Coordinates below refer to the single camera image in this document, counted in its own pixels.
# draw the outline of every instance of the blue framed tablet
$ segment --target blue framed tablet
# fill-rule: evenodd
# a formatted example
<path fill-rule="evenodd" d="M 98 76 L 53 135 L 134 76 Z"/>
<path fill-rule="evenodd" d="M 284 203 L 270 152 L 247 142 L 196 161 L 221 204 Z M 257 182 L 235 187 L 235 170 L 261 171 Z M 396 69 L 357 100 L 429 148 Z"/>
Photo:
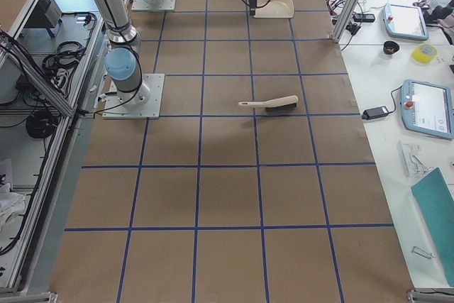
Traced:
<path fill-rule="evenodd" d="M 421 9 L 417 6 L 386 4 L 384 27 L 390 37 L 428 40 L 428 31 Z"/>
<path fill-rule="evenodd" d="M 405 128 L 454 139 L 454 112 L 448 87 L 407 79 L 401 92 Z"/>

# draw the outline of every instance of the small black bowl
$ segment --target small black bowl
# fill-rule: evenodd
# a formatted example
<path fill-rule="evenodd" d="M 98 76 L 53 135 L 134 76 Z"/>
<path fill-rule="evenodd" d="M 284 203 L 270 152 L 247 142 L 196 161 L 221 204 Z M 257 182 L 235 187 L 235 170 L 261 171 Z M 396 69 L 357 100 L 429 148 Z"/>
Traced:
<path fill-rule="evenodd" d="M 393 42 L 392 40 L 387 40 L 383 44 L 383 52 L 386 55 L 392 55 L 393 53 L 396 53 L 397 51 L 399 51 L 399 49 L 400 49 L 399 44 L 397 44 L 396 42 Z"/>

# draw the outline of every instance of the dustpan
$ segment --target dustpan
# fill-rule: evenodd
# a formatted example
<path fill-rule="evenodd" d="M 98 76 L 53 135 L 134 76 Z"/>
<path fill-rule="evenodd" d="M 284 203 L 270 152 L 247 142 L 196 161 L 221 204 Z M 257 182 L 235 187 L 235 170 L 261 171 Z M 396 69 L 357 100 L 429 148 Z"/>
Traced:
<path fill-rule="evenodd" d="M 257 0 L 257 5 L 263 6 L 268 0 Z M 293 18 L 294 6 L 292 0 L 271 0 L 268 5 L 255 10 L 254 18 Z"/>

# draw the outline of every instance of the white screen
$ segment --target white screen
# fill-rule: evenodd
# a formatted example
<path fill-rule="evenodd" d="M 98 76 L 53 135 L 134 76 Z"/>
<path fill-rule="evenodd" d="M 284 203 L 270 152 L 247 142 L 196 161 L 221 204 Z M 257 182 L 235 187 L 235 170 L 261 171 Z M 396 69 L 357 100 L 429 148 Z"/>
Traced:
<path fill-rule="evenodd" d="M 415 126 L 450 133 L 446 90 L 428 85 L 413 83 Z"/>
<path fill-rule="evenodd" d="M 418 9 L 391 5 L 395 33 L 424 35 Z"/>

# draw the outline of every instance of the black power adapter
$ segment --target black power adapter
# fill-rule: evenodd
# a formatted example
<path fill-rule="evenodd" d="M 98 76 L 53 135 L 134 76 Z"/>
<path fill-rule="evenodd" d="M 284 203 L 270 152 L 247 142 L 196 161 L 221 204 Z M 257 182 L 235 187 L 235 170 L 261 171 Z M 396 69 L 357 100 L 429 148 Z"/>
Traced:
<path fill-rule="evenodd" d="M 366 109 L 363 111 L 361 118 L 363 120 L 373 120 L 379 119 L 381 117 L 386 117 L 390 114 L 386 106 L 378 106 L 376 108 Z"/>

